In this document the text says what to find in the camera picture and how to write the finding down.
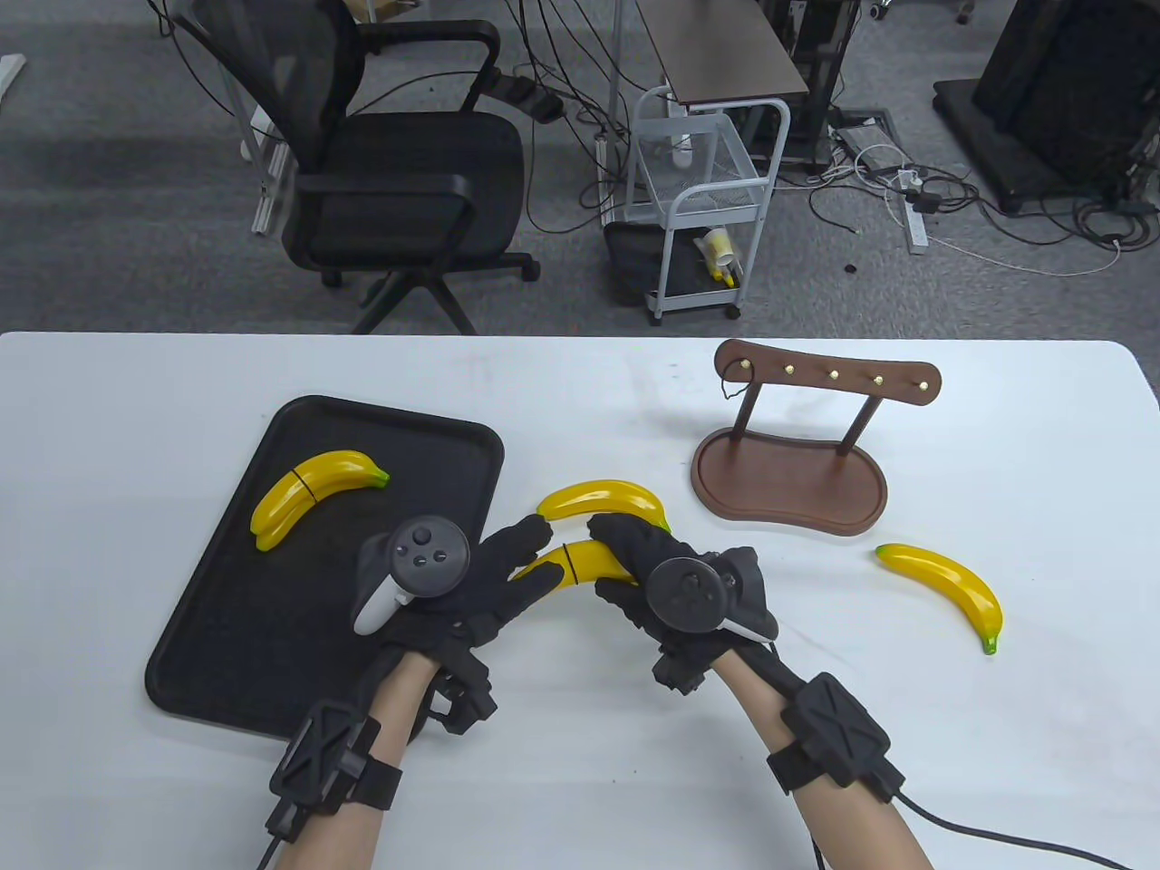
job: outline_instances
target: forearm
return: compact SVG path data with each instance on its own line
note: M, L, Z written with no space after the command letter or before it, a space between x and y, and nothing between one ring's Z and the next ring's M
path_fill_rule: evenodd
M437 667L418 653L407 653L383 681L370 708L382 725L371 746L372 757L399 767ZM277 870L368 870L382 825L382 811L363 804L343 804L334 815L311 817L297 841L283 849Z
M782 722L785 698L735 652L713 664L770 753L793 742ZM922 847L892 804L860 782L840 788L821 776L793 792L798 812L834 870L931 870Z

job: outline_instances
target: vr controller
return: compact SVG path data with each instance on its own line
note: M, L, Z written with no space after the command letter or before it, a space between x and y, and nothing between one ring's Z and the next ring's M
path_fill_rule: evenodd
M350 611L355 633L374 635L415 599L447 595L470 565L467 536L442 516L416 516L394 531L368 538L355 568Z

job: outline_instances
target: black mesh chair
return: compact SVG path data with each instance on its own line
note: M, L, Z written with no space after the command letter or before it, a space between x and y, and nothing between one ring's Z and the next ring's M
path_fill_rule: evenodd
M342 0L184 0L172 17L266 110L298 162L282 235L290 259L331 287L343 271L386 273L368 290L355 333L371 332L422 287L473 335L444 275L519 268L525 282L539 277L530 255L507 251L523 203L520 132L474 108L488 94L548 122L563 107L499 73L492 24L357 24ZM487 49L458 111L347 114L368 53L448 41Z

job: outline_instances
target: white table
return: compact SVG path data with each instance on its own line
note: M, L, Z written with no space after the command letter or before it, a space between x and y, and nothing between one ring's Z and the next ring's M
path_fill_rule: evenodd
M757 548L783 657L867 704L912 797L1154 865L1160 413L1134 361L1103 343L781 343L942 369L937 401L886 403L860 442L891 487L867 535L701 507L689 458L737 411L716 340L0 338L3 865L256 863L282 747L160 713L142 675L270 415L303 393L492 426L507 461L490 529L586 478L652 487L695 545ZM835 435L857 405L767 387L753 427ZM889 541L993 585L998 655L872 564ZM414 745L377 867L811 867L737 705L713 680L689 698L655 686L654 647L588 589L548 600L483 658L499 712ZM938 868L1079 867L913 824Z

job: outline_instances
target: banana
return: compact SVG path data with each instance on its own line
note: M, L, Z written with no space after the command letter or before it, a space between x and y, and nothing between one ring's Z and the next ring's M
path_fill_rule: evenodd
M599 541L581 541L578 544L564 544L551 552L544 553L513 579L519 580L541 565L559 565L564 568L564 579L556 587L557 592L565 586L594 583L601 578L633 582L632 574L616 560L612 551Z
M335 493L374 486L383 488L391 476L357 450L331 450L296 465L266 493L253 516L249 530L258 536L258 549L273 550L314 505Z
M669 531L660 499L628 480L588 480L565 487L539 502L536 513L549 521L579 514L633 514Z
M983 651L987 655L995 654L1003 611L991 587L973 571L945 556L906 544L883 544L875 553L891 571L918 580L954 602L971 621L983 640Z

